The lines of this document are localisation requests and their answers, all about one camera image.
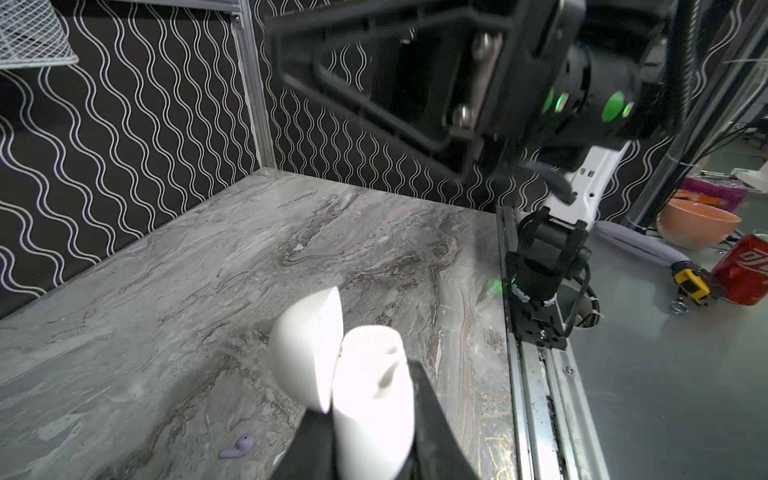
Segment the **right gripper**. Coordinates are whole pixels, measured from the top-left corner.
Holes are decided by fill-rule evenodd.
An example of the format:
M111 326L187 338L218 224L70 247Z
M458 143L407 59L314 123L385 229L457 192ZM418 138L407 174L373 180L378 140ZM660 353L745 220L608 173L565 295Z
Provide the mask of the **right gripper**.
M346 1L265 21L280 80L457 180L538 144L585 1ZM472 44L503 38L476 129Z

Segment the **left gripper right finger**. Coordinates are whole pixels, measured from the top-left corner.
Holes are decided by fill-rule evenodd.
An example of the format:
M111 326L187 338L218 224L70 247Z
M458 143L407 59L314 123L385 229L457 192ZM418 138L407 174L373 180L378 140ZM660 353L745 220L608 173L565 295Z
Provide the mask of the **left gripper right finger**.
M408 479L477 479L463 454L420 362L408 361L414 385L415 436Z

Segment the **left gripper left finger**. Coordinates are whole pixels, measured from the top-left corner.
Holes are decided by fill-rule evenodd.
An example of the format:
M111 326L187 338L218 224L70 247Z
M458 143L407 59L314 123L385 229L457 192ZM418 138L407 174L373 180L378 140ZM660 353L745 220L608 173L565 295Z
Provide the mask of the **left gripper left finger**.
M271 480L333 480L336 478L333 419L306 410Z

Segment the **white round earbud case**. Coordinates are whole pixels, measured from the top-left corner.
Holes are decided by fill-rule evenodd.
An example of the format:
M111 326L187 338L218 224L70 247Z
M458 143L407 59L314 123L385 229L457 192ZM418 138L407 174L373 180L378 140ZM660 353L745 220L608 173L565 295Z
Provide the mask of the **white round earbud case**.
M285 310L268 350L276 383L308 410L330 414L343 479L393 479L415 438L414 387L400 334L385 325L345 330L337 288Z

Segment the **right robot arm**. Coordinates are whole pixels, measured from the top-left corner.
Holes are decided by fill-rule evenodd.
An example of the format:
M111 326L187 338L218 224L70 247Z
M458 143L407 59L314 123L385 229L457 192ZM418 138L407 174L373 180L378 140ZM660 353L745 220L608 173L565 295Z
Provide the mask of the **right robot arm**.
M627 144L683 125L697 1L346 1L270 18L280 80L441 174L525 169L588 232Z

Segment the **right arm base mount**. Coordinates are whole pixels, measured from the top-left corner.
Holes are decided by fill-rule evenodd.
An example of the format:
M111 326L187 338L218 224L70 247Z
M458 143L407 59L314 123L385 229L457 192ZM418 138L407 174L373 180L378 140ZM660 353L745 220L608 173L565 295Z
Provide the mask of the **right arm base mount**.
M577 306L563 315L556 307L565 281L589 290L588 224L568 224L543 207L524 218L510 206L496 210L506 326L515 340L565 351L576 327Z

